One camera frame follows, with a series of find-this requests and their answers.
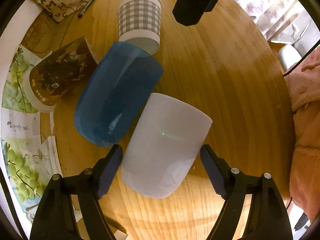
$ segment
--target pink cloth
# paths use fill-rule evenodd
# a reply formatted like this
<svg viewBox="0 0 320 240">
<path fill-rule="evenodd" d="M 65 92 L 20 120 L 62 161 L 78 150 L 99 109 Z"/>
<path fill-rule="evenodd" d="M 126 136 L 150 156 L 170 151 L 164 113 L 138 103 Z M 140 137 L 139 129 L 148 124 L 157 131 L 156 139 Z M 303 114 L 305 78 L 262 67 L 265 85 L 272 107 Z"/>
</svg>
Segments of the pink cloth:
<svg viewBox="0 0 320 240">
<path fill-rule="evenodd" d="M 293 202 L 313 221 L 320 211 L 320 48 L 285 81 L 296 133 L 290 193 Z"/>
</svg>

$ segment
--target cup bottom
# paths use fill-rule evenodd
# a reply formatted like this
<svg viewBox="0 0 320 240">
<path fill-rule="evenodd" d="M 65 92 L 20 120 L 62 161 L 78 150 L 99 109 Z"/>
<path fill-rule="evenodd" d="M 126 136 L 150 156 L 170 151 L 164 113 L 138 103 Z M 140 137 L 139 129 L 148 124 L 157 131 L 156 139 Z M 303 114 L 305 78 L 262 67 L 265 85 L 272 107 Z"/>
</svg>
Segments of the cup bottom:
<svg viewBox="0 0 320 240">
<path fill-rule="evenodd" d="M 53 106 L 47 106 L 43 103 L 41 103 L 38 98 L 34 95 L 31 85 L 30 85 L 30 71 L 33 67 L 30 67 L 27 69 L 27 71 L 24 73 L 23 81 L 22 81 L 22 87 L 24 89 L 26 98 L 29 100 L 29 102 L 34 106 L 35 109 L 42 113 L 50 113 L 52 112 L 56 105 Z"/>
<path fill-rule="evenodd" d="M 155 54 L 159 49 L 159 43 L 150 38 L 138 37 L 138 38 L 129 39 L 125 42 L 135 45 L 140 49 L 143 49 L 145 52 L 149 53 L 150 55 Z"/>
</svg>

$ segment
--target printed paper cup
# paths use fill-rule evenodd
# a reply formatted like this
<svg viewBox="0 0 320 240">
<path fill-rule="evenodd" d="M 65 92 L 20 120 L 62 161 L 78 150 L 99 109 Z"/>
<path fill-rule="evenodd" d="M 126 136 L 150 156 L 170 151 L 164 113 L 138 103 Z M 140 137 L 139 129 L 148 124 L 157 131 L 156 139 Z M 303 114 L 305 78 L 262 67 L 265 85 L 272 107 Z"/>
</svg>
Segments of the printed paper cup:
<svg viewBox="0 0 320 240">
<path fill-rule="evenodd" d="M 52 112 L 59 98 L 97 67 L 91 51 L 85 37 L 81 37 L 29 68 L 23 78 L 29 102 L 41 112 Z"/>
<path fill-rule="evenodd" d="M 119 41 L 153 55 L 160 47 L 160 0 L 122 0 L 118 8 Z"/>
</svg>

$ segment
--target round wooden table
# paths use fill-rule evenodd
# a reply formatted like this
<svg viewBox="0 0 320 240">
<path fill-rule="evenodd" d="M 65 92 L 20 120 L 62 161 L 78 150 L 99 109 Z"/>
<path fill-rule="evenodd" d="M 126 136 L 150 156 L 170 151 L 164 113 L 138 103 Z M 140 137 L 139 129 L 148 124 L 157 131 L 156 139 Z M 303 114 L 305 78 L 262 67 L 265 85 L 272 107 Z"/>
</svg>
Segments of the round wooden table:
<svg viewBox="0 0 320 240">
<path fill-rule="evenodd" d="M 205 143 L 231 167 L 260 176 L 269 172 L 284 198 L 295 135 L 291 103 L 281 66 L 262 34 L 234 0 L 219 0 L 197 25 L 185 27 L 172 15 L 176 0 L 162 1 L 161 44 L 154 57 L 164 75 L 154 91 L 180 99 L 213 120 Z M 118 40 L 120 0 L 96 0 L 78 19 L 56 24 L 42 12 L 22 44 L 39 56 L 85 35 L 101 59 Z M 64 176 L 93 167 L 108 149 L 84 139 L 73 125 L 78 98 L 86 84 L 66 93 L 54 111 L 59 160 Z M 124 151 L 136 118 L 120 145 Z M 41 134 L 51 134 L 49 115 L 41 114 Z M 130 239 L 206 239 L 223 200 L 216 195 L 199 157 L 181 186 L 169 197 L 151 199 L 128 188 L 118 171 L 100 206 L 110 224 L 124 227 Z M 250 196 L 235 234 L 241 236 Z"/>
</svg>

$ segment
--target green grapes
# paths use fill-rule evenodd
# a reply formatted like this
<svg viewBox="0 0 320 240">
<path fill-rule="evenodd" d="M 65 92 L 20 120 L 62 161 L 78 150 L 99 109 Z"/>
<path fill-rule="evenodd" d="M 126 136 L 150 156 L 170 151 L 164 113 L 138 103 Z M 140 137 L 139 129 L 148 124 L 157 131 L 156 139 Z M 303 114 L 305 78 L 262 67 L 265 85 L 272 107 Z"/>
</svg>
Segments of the green grapes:
<svg viewBox="0 0 320 240">
<path fill-rule="evenodd" d="M 19 184 L 19 190 L 23 190 L 25 188 L 27 188 L 27 186 L 24 183 Z"/>
<path fill-rule="evenodd" d="M 12 163 L 8 164 L 8 171 L 11 176 L 15 176 L 17 173 L 16 167 Z"/>
<path fill-rule="evenodd" d="M 16 164 L 16 167 L 19 169 L 23 165 L 22 155 L 16 155 L 14 163 Z"/>
<path fill-rule="evenodd" d="M 27 184 L 29 184 L 29 182 L 30 182 L 30 179 L 29 179 L 26 175 L 23 175 L 23 176 L 21 177 L 21 179 L 22 179 L 25 183 L 27 183 Z"/>
<path fill-rule="evenodd" d="M 29 64 L 28 62 L 24 61 L 20 64 L 20 68 L 19 68 L 19 71 L 25 71 L 27 68 L 29 67 Z"/>
<path fill-rule="evenodd" d="M 22 193 L 18 193 L 18 197 L 19 197 L 19 202 L 20 203 L 23 203 L 23 202 L 26 201 L 26 198 Z"/>
<path fill-rule="evenodd" d="M 45 185 L 40 184 L 39 173 L 26 164 L 26 157 L 20 151 L 10 149 L 10 144 L 5 143 L 4 148 L 8 157 L 8 173 L 10 183 L 13 183 L 20 203 L 34 199 L 35 195 L 42 196 Z"/>
<path fill-rule="evenodd" d="M 9 161 L 11 161 L 11 162 L 14 163 L 14 161 L 15 161 L 15 159 L 16 159 L 16 154 L 15 154 L 14 150 L 9 150 L 9 151 L 7 152 L 7 157 L 8 157 L 8 160 L 9 160 Z"/>
<path fill-rule="evenodd" d="M 22 100 L 22 93 L 20 93 L 19 90 L 17 90 L 18 94 L 16 95 L 16 98 L 14 99 L 17 103 L 20 103 Z"/>
<path fill-rule="evenodd" d="M 11 73 L 13 73 L 13 75 L 15 75 L 18 72 L 18 70 L 19 70 L 18 63 L 17 62 L 13 62 L 11 64 L 11 69 L 10 69 Z"/>
<path fill-rule="evenodd" d="M 39 186 L 36 188 L 36 193 L 37 193 L 39 196 L 42 196 L 44 190 L 45 190 L 45 186 L 44 186 L 44 185 L 39 185 Z"/>
<path fill-rule="evenodd" d="M 18 62 L 18 64 L 21 64 L 24 60 L 24 56 L 22 54 L 18 54 L 16 61 Z"/>
<path fill-rule="evenodd" d="M 34 171 L 31 171 L 29 174 L 29 179 L 31 180 L 35 180 L 36 179 L 36 173 Z"/>
<path fill-rule="evenodd" d="M 18 85 L 17 82 L 13 82 L 13 83 L 11 84 L 11 86 L 12 86 L 13 88 L 15 88 L 15 89 L 18 89 L 18 87 L 19 87 L 19 85 Z"/>
<path fill-rule="evenodd" d="M 34 112 L 33 109 L 34 108 L 33 108 L 31 103 L 26 103 L 26 111 L 27 111 L 27 113 L 33 113 Z"/>
<path fill-rule="evenodd" d="M 23 195 L 24 195 L 24 197 L 25 197 L 26 199 L 29 198 L 30 191 L 32 191 L 32 190 L 30 190 L 30 189 L 28 189 L 28 188 L 26 188 L 26 190 L 23 191 Z"/>
<path fill-rule="evenodd" d="M 20 74 L 20 76 L 19 76 L 19 84 L 20 85 L 23 84 L 23 74 Z"/>
<path fill-rule="evenodd" d="M 30 174 L 30 168 L 26 165 L 22 165 L 20 167 L 20 172 L 22 173 L 22 175 L 28 176 Z"/>
<path fill-rule="evenodd" d="M 39 182 L 37 180 L 30 180 L 29 186 L 32 187 L 33 189 L 37 188 L 39 186 Z"/>
<path fill-rule="evenodd" d="M 35 198 L 35 193 L 32 190 L 29 190 L 29 198 L 34 199 Z"/>
</svg>

